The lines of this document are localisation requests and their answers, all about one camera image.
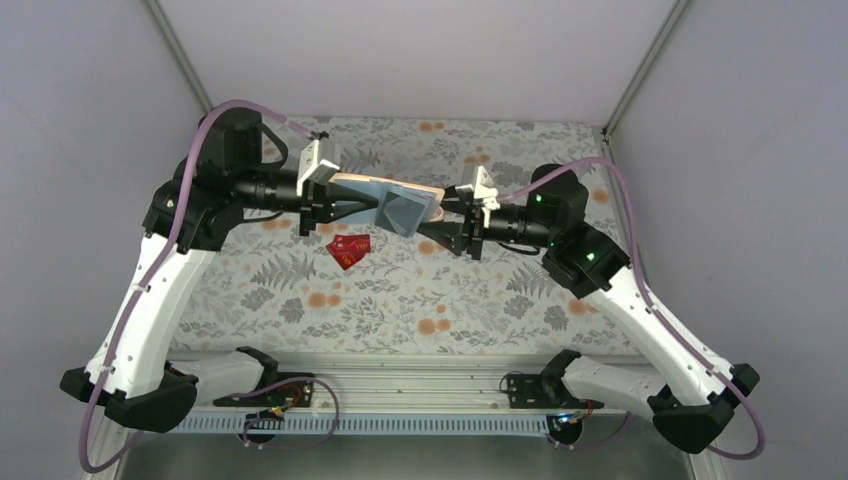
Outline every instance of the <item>metal frame edge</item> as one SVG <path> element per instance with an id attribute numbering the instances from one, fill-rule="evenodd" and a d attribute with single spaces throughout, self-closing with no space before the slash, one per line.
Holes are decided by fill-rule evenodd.
<path id="1" fill-rule="evenodd" d="M 611 162 L 615 163 L 612 145 L 610 145 L 609 135 L 606 134 L 605 129 L 601 127 L 592 127 L 592 133 L 595 136 L 595 142 L 598 144 L 598 148 L 601 149 L 601 156 L 604 156 L 610 159 Z M 632 252 L 630 252 L 630 225 L 627 224 L 627 211 L 624 209 L 624 195 L 621 193 L 621 185 L 618 184 L 609 169 L 604 168 L 603 175 L 607 185 L 609 185 L 610 190 L 612 190 L 612 198 L 615 204 L 615 208 L 613 208 L 613 215 L 615 216 L 615 223 L 618 225 L 618 232 L 621 234 L 621 238 L 623 240 L 623 245 L 620 245 L 620 247 L 628 254 L 632 254 Z"/>
<path id="2" fill-rule="evenodd" d="M 648 48 L 647 53 L 645 53 L 645 57 L 639 64 L 639 68 L 636 69 L 636 73 L 633 74 L 633 78 L 630 79 L 630 83 L 627 84 L 627 88 L 624 89 L 624 93 L 616 104 L 615 109 L 613 109 L 612 115 L 610 115 L 610 119 L 604 128 L 604 133 L 607 135 L 611 135 L 615 132 L 616 127 L 618 127 L 618 123 L 627 111 L 627 107 L 630 106 L 630 102 L 636 96 L 636 92 L 638 92 L 639 87 L 642 86 L 642 82 L 653 68 L 657 58 L 662 52 L 662 49 L 668 43 L 674 28 L 679 24 L 686 8 L 691 3 L 692 0 L 676 0 L 674 5 L 672 5 L 668 16 L 660 27 L 660 31 L 657 32 L 657 36 L 654 37 L 654 41 Z"/>
<path id="3" fill-rule="evenodd" d="M 89 461 L 100 465 L 115 454 L 129 438 L 130 430 L 124 428 L 106 417 L 101 417 L 100 424 L 95 429 L 94 441 L 91 442 Z M 83 473 L 82 480 L 115 480 L 123 465 L 123 459 L 100 473 Z"/>
<path id="4" fill-rule="evenodd" d="M 162 9 L 162 5 L 159 3 L 159 0 L 143 0 L 143 3 L 147 6 L 151 20 L 156 24 L 162 39 L 171 52 L 171 56 L 174 58 L 177 67 L 179 67 L 180 72 L 183 74 L 183 78 L 194 94 L 195 100 L 197 100 L 200 108 L 205 113 L 209 113 L 212 110 L 212 100 L 209 98 L 209 94 L 206 93 L 206 89 L 203 88 L 203 83 L 201 83 L 197 72 L 195 72 L 194 67 L 192 67 L 188 59 L 188 55 L 183 50 L 180 40 L 177 38 L 176 32 L 174 32 L 174 28 L 171 26 L 171 22 L 168 21 L 165 10 Z"/>
<path id="5" fill-rule="evenodd" d="M 724 463 L 718 455 L 704 451 L 697 455 L 689 455 L 692 473 L 695 480 L 727 480 Z"/>

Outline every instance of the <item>table surface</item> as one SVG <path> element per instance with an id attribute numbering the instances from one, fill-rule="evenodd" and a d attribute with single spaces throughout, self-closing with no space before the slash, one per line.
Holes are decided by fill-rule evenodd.
<path id="1" fill-rule="evenodd" d="M 585 124 L 301 117 L 344 148 L 342 170 L 447 186 L 464 165 L 485 165 L 501 192 L 546 163 L 600 154 Z M 289 145 L 307 140 L 272 124 Z M 266 143 L 273 160 L 276 149 Z M 578 171 L 586 220 L 619 237 L 607 177 Z M 265 212 L 250 212 L 260 216 Z M 557 286 L 538 257 L 487 244 L 482 261 L 457 259 L 427 238 L 374 226 L 321 225 L 299 237 L 284 216 L 231 232 L 191 296 L 172 348 L 393 354 L 634 354 L 591 305 Z M 373 251 L 342 271 L 325 249 L 337 233 L 369 233 Z"/>

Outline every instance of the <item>black cable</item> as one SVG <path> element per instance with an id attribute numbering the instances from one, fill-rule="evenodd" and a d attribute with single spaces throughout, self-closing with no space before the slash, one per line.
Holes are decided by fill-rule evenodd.
<path id="1" fill-rule="evenodd" d="M 508 376 L 512 375 L 513 373 L 517 373 L 517 374 L 519 374 L 519 375 L 524 375 L 524 372 L 519 372 L 518 370 L 513 370 L 513 371 L 511 371 L 511 372 L 507 372 L 507 374 L 506 374 L 506 375 L 504 375 L 503 377 L 501 377 L 501 381 L 500 381 L 500 382 L 498 382 L 498 390 L 500 390 L 500 391 L 501 391 L 501 393 L 506 393 L 506 394 L 508 394 L 508 393 L 509 393 L 509 390 L 504 390 L 504 389 L 503 389 L 503 381 L 504 381 L 504 380 L 506 380 L 506 377 L 508 377 Z"/>
<path id="2" fill-rule="evenodd" d="M 262 223 L 262 222 L 267 222 L 267 221 L 269 221 L 269 220 L 274 220 L 274 219 L 280 218 L 280 216 L 281 216 L 283 213 L 285 213 L 285 212 L 277 212 L 277 213 L 275 213 L 275 214 L 273 214 L 273 215 L 268 215 L 267 217 L 246 218 L 246 219 L 242 220 L 242 221 L 241 221 L 241 223 L 243 223 L 243 224 L 244 224 L 244 223 Z"/>
<path id="3" fill-rule="evenodd" d="M 498 245 L 500 245 L 501 248 L 505 248 L 505 249 L 509 250 L 510 252 L 514 252 L 514 253 L 517 253 L 519 255 L 529 255 L 531 257 L 535 257 L 536 255 L 542 253 L 542 249 L 539 248 L 539 247 L 533 247 L 533 250 L 522 250 L 520 248 L 515 248 L 512 245 L 507 245 L 503 242 L 498 242 Z"/>

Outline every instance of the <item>white bracket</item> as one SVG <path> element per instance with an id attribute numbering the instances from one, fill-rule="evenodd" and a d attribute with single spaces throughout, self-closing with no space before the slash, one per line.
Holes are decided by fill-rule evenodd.
<path id="1" fill-rule="evenodd" d="M 297 196 L 303 196 L 303 184 L 306 181 L 326 185 L 339 171 L 342 149 L 327 139 L 313 140 L 300 152 L 300 165 L 297 170 Z"/>
<path id="2" fill-rule="evenodd" d="M 492 176 L 482 165 L 466 165 L 462 180 L 456 187 L 457 193 L 464 199 L 472 200 L 483 207 L 483 227 L 489 228 L 492 211 L 501 208 L 498 203 L 498 189 Z"/>
<path id="3" fill-rule="evenodd" d="M 648 397 L 658 394 L 665 386 L 665 380 L 651 369 L 628 370 L 586 356 L 568 365 L 562 381 L 577 398 L 603 400 L 608 407 L 632 412 L 648 421 L 654 415 Z"/>

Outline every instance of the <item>white cable tray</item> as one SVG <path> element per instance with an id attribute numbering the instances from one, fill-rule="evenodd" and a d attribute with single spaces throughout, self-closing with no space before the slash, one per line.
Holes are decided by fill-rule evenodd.
<path id="1" fill-rule="evenodd" d="M 241 433 L 245 412 L 192 412 L 171 433 Z M 323 435 L 333 414 L 287 413 L 283 422 L 258 423 L 249 433 Z M 548 432 L 544 415 L 342 414 L 335 435 L 490 435 L 539 437 Z"/>

